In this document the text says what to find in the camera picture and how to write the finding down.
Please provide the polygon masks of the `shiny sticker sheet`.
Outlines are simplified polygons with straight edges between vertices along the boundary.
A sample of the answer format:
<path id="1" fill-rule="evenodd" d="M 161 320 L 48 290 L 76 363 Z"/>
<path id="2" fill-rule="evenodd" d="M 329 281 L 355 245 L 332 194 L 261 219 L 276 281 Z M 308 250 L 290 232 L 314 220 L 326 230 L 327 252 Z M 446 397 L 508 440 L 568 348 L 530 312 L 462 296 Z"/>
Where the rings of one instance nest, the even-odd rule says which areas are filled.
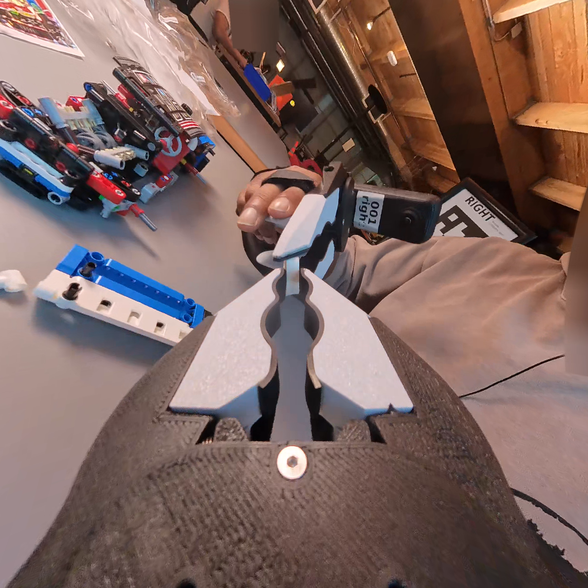
<path id="1" fill-rule="evenodd" d="M 84 58 L 46 1 L 1 1 L 1 34 Z"/>

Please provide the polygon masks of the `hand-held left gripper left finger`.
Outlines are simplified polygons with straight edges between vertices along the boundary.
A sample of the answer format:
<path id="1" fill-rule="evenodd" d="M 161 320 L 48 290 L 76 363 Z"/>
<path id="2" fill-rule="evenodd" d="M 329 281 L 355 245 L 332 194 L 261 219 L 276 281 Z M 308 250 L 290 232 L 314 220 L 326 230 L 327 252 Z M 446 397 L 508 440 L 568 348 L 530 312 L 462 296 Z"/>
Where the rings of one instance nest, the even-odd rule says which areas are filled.
<path id="1" fill-rule="evenodd" d="M 276 366 L 265 319 L 281 277 L 281 269 L 271 271 L 215 315 L 171 399 L 172 412 L 232 417 L 247 432 L 259 420 L 259 388 Z"/>

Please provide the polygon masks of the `partly built lego car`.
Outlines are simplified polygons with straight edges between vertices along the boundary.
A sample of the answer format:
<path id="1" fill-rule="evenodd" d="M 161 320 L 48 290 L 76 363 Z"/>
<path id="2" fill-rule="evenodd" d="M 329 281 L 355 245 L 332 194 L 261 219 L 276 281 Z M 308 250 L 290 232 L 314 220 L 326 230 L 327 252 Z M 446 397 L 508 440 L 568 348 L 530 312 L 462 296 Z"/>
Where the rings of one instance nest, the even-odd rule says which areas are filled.
<path id="1" fill-rule="evenodd" d="M 187 104 L 139 62 L 121 56 L 113 89 L 85 82 L 62 104 L 29 100 L 1 81 L 1 173 L 56 206 L 131 214 L 157 227 L 142 203 L 171 187 L 179 173 L 198 175 L 215 144 Z"/>

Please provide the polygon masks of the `person's right forearm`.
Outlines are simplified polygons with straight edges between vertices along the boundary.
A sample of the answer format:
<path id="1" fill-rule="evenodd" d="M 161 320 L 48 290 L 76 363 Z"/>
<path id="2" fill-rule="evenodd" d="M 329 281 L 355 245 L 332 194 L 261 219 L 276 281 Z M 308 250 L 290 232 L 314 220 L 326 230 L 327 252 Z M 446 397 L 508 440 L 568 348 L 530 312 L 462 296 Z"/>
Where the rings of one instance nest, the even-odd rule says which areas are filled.
<path id="1" fill-rule="evenodd" d="M 493 313 L 565 284 L 570 253 L 558 260 L 500 238 L 436 237 L 415 245 L 349 239 L 326 277 L 328 285 L 382 321 L 411 315 Z"/>

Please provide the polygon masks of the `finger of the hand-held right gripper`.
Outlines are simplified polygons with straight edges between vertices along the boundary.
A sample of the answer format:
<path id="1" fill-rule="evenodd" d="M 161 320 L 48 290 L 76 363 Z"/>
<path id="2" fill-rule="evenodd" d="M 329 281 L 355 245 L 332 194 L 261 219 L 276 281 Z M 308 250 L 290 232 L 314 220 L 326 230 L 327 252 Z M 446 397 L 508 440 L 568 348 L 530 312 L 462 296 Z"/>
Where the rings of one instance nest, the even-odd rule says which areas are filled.
<path id="1" fill-rule="evenodd" d="M 334 226 L 339 208 L 340 190 L 329 195 L 305 195 L 288 220 L 273 250 L 274 261 L 286 261 L 308 253 L 327 225 Z"/>
<path id="2" fill-rule="evenodd" d="M 300 271 L 310 270 L 323 279 L 336 257 L 341 240 L 336 204 L 301 204 Z"/>

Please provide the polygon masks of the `crumpled clear plastic bags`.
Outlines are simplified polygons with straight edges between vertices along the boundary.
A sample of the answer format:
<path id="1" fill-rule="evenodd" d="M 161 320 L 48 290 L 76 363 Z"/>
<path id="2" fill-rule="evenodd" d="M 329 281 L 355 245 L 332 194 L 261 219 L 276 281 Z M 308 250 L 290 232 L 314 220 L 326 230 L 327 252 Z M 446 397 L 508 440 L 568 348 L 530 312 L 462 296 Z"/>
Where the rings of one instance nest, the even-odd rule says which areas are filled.
<path id="1" fill-rule="evenodd" d="M 174 99 L 209 116 L 240 111 L 215 80 L 208 47 L 170 1 L 60 1 L 75 32 L 89 33 L 116 56 L 144 66 Z"/>

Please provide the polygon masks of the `black framed marker board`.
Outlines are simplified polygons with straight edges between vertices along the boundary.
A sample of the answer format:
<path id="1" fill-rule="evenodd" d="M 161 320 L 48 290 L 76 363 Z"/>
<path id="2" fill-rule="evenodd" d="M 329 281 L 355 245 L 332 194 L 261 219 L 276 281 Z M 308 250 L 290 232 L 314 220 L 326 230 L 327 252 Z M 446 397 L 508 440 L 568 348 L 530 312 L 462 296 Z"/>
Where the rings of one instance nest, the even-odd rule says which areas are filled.
<path id="1" fill-rule="evenodd" d="M 470 178 L 442 196 L 433 236 L 495 237 L 521 245 L 536 239 L 535 233 Z"/>

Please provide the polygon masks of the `blue white lego assembly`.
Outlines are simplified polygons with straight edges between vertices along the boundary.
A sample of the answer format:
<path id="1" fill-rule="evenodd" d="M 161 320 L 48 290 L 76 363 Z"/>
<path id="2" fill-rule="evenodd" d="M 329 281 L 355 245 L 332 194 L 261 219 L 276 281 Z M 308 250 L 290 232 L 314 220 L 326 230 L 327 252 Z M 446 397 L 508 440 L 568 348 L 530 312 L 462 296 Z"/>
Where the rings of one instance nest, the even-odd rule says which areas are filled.
<path id="1" fill-rule="evenodd" d="M 37 284 L 33 294 L 61 309 L 171 346 L 212 315 L 194 299 L 80 245 Z"/>

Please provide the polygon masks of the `wooden shelf unit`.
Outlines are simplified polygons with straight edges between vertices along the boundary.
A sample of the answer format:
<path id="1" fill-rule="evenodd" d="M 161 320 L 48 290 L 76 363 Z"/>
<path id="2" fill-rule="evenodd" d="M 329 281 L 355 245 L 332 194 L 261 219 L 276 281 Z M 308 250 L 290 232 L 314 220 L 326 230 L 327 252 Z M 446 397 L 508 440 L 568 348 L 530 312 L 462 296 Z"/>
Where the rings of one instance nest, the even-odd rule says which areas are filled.
<path id="1" fill-rule="evenodd" d="M 587 186 L 587 1 L 460 1 L 497 86 L 517 187 L 580 211 Z"/>

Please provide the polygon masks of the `metal ventilation duct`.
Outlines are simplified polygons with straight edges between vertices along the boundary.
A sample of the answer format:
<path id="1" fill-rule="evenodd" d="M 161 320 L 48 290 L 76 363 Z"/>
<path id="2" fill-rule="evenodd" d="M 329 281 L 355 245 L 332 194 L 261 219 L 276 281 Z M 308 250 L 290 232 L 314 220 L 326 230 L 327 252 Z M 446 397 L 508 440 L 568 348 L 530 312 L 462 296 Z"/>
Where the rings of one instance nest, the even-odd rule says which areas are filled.
<path id="1" fill-rule="evenodd" d="M 327 1 L 323 1 L 315 16 L 322 35 L 328 41 L 330 48 L 334 50 L 336 58 L 348 74 L 357 99 L 360 100 L 364 107 L 367 107 L 369 102 L 373 102 L 373 106 L 368 109 L 367 118 L 375 126 L 380 138 L 386 145 L 401 179 L 411 185 L 413 183 L 413 174 L 399 145 L 394 141 L 390 130 L 386 126 L 386 122 L 393 121 L 393 116 L 386 100 L 379 92 L 378 86 L 369 84 L 364 79 L 362 71 L 354 59 L 352 48 L 346 43 L 347 37 L 355 39 L 354 33 L 346 21 L 343 22 L 343 29 L 340 30 L 336 20 L 340 14 L 339 10 L 332 9 Z"/>

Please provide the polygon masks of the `person's beige hoodie torso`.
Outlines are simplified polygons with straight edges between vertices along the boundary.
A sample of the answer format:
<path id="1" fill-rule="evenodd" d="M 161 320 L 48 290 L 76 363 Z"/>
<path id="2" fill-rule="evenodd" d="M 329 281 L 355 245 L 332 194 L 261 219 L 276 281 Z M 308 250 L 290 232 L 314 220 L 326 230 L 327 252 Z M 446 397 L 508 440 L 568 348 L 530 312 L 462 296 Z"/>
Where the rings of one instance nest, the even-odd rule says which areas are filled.
<path id="1" fill-rule="evenodd" d="M 462 398 L 510 486 L 586 537 L 587 377 L 565 364 L 566 286 L 493 313 L 381 321 Z"/>

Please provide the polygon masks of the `person's right hand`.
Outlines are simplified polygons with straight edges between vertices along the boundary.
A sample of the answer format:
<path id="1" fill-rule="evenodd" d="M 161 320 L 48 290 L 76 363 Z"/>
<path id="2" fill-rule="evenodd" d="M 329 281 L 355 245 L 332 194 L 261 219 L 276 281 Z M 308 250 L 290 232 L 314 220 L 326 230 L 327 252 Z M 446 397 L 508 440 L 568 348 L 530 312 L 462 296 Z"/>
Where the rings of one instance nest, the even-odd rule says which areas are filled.
<path id="1" fill-rule="evenodd" d="M 274 169 L 258 173 L 239 193 L 236 214 L 241 231 L 253 234 L 257 239 L 274 245 L 279 239 L 278 230 L 266 222 L 267 217 L 284 219 L 292 216 L 305 192 L 298 187 L 282 187 L 263 184 Z"/>

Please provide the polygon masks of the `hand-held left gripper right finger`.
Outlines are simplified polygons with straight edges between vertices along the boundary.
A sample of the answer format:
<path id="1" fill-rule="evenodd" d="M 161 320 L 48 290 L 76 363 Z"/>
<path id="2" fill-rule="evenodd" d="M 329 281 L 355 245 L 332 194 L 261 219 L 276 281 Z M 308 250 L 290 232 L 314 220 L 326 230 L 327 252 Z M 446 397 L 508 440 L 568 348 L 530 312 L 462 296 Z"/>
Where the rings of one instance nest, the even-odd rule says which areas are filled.
<path id="1" fill-rule="evenodd" d="M 318 415 L 340 430 L 351 420 L 411 413 L 413 401 L 369 315 L 308 269 L 300 282 L 307 285 L 307 373 Z"/>

